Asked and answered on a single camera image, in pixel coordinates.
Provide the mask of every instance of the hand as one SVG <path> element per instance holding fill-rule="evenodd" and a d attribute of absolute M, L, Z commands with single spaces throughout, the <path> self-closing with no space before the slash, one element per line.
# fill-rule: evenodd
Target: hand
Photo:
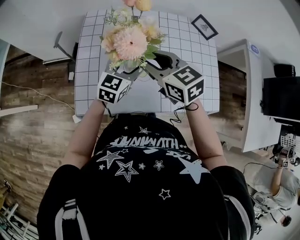
<path fill-rule="evenodd" d="M 284 159 L 281 158 L 281 157 L 279 157 L 279 159 L 278 159 L 278 166 L 279 166 L 279 167 L 282 167 L 282 166 L 283 166 L 283 161 L 284 161 Z"/>

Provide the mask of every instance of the flower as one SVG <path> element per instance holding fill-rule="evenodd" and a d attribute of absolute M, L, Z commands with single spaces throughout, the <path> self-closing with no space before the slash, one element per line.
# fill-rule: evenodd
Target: flower
<path fill-rule="evenodd" d="M 128 10 L 126 8 L 123 8 L 121 10 L 116 10 L 113 13 L 114 16 L 120 16 L 120 17 L 129 17 L 130 13 L 128 12 Z"/>
<path fill-rule="evenodd" d="M 116 50 L 112 50 L 109 54 L 108 54 L 108 58 L 110 59 L 110 61 L 112 62 L 116 62 L 118 60 L 120 60 L 117 51 Z"/>
<path fill-rule="evenodd" d="M 112 35 L 106 36 L 102 42 L 101 42 L 101 47 L 103 47 L 107 52 L 110 52 L 111 50 L 114 50 L 113 46 L 113 38 Z"/>
<path fill-rule="evenodd" d="M 147 17 L 146 19 L 139 19 L 139 23 L 148 41 L 151 41 L 152 38 L 156 38 L 159 35 L 160 30 L 156 25 L 155 19 Z"/>
<path fill-rule="evenodd" d="M 137 0 L 135 7 L 140 11 L 150 11 L 151 9 L 151 0 Z"/>
<path fill-rule="evenodd" d="M 135 5 L 136 0 L 123 0 L 123 2 L 125 3 L 125 5 L 127 5 L 128 7 L 133 7 Z"/>
<path fill-rule="evenodd" d="M 104 39 L 101 42 L 101 46 L 109 53 L 112 50 L 115 50 L 114 44 L 114 38 L 116 36 L 116 33 L 124 29 L 124 26 L 117 25 L 115 26 L 110 32 L 106 34 Z"/>
<path fill-rule="evenodd" d="M 135 25 L 116 33 L 113 46 L 122 60 L 135 60 L 143 55 L 147 45 L 146 35 Z"/>

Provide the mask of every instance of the pink flower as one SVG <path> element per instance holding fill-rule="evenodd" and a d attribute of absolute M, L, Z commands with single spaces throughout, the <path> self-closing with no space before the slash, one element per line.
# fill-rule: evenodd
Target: pink flower
<path fill-rule="evenodd" d="M 135 60 L 144 54 L 147 45 L 146 35 L 138 26 L 133 26 L 117 33 L 113 46 L 122 60 Z"/>
<path fill-rule="evenodd" d="M 123 0 L 123 2 L 125 3 L 125 5 L 127 5 L 128 7 L 133 7 L 135 5 L 136 0 Z"/>

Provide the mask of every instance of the black monitor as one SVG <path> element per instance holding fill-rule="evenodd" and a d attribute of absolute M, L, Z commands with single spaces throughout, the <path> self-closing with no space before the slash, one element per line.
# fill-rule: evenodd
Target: black monitor
<path fill-rule="evenodd" d="M 277 77 L 263 80 L 264 115 L 300 121 L 300 77 Z"/>

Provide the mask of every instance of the white wire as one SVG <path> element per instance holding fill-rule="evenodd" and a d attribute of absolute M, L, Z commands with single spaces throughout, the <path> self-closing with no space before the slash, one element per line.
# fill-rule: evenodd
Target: white wire
<path fill-rule="evenodd" d="M 20 86 L 16 86 L 16 85 L 8 84 L 8 83 L 6 83 L 6 82 L 2 82 L 2 83 L 6 84 L 6 85 L 9 85 L 9 86 L 16 87 L 16 88 L 23 88 L 23 89 L 30 89 L 30 90 L 34 90 L 33 88 L 25 88 L 25 87 L 20 87 Z M 51 97 L 51 96 L 49 96 L 49 95 L 46 95 L 46 94 L 39 93 L 39 92 L 38 92 L 38 91 L 36 91 L 36 90 L 34 90 L 34 91 L 35 91 L 37 94 L 39 94 L 39 95 L 42 95 L 42 96 L 49 97 L 49 98 L 51 98 L 51 99 L 52 99 L 52 100 L 54 100 L 54 101 L 57 101 L 57 102 L 60 102 L 60 103 L 64 103 L 64 104 L 68 105 L 70 108 L 72 108 L 72 107 L 71 107 L 69 104 L 67 104 L 67 103 L 65 103 L 65 102 L 62 102 L 62 101 L 56 100 L 56 99 L 52 98 L 52 97 Z"/>

